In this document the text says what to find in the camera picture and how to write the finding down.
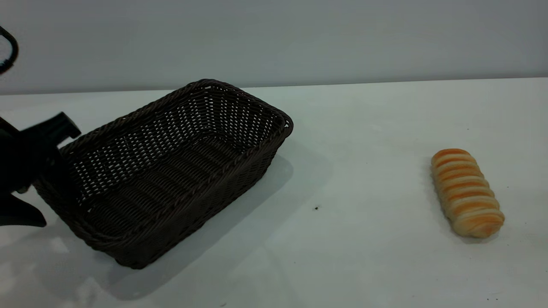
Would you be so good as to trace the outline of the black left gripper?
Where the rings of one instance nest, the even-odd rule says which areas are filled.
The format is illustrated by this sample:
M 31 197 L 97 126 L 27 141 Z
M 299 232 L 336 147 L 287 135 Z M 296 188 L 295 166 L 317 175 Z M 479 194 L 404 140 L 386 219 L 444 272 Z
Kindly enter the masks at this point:
M 76 139 L 81 130 L 66 113 L 59 113 L 23 131 L 1 119 L 0 225 L 43 228 L 42 212 L 10 194 L 29 187 L 59 159 L 58 145 Z

